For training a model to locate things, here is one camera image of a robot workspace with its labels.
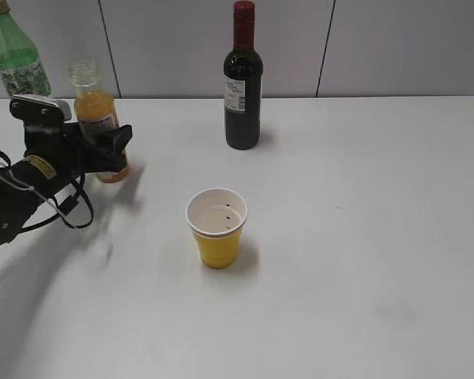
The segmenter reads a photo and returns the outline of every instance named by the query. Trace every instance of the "orange juice bottle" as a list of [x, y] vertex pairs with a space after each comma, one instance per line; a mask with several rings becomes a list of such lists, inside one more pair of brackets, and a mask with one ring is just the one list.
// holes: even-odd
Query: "orange juice bottle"
[[[101, 73], [94, 61], [75, 62], [70, 67], [70, 77], [77, 90], [74, 109], [81, 132], [85, 140], [95, 144], [99, 134], [119, 126], [114, 99], [99, 87]], [[96, 177], [101, 182], [114, 183], [124, 179], [129, 172], [130, 166], [126, 165], [118, 173], [97, 172]]]

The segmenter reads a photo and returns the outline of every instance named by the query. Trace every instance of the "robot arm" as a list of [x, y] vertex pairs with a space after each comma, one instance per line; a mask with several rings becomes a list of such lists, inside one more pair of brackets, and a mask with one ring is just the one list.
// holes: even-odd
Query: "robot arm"
[[[23, 160], [1, 170], [0, 176], [0, 245], [11, 242], [25, 231], [23, 225], [42, 204], [31, 191], [14, 188], [7, 182], [33, 186], [45, 198], [80, 179], [84, 192], [85, 173], [119, 172], [126, 166], [122, 153], [132, 137], [130, 125], [102, 133], [96, 145], [81, 135], [77, 123], [69, 123], [70, 108], [62, 100], [43, 96], [19, 95], [10, 102], [10, 111], [24, 122], [26, 152]], [[77, 204], [72, 197], [60, 205], [66, 214]]]

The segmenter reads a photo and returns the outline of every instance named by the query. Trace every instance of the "red wine bottle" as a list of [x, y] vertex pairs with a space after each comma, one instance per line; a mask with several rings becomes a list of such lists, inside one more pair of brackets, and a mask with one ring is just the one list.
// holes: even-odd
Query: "red wine bottle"
[[224, 60], [224, 128], [227, 143], [247, 150], [260, 137], [263, 63], [254, 50], [254, 3], [234, 4], [234, 50]]

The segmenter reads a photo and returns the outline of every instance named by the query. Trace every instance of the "juice bottle label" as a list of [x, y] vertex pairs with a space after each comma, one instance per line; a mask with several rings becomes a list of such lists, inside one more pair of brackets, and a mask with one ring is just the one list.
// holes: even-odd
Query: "juice bottle label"
[[79, 125], [81, 126], [82, 133], [85, 136], [85, 140], [92, 144], [96, 144], [96, 137], [103, 132], [116, 129], [118, 127], [118, 122], [116, 114], [111, 113], [97, 120], [79, 118]]
[[31, 65], [0, 69], [0, 76], [9, 96], [26, 93], [49, 96], [51, 93], [51, 86], [39, 58]]
[[224, 106], [237, 113], [246, 112], [246, 81], [224, 77]]

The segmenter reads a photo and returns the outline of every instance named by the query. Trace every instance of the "yellow cup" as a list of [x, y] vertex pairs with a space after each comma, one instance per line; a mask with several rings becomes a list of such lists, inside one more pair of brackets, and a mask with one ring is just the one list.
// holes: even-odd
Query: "yellow cup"
[[246, 202], [229, 189], [207, 189], [190, 200], [186, 219], [204, 264], [225, 268], [235, 261], [246, 218]]

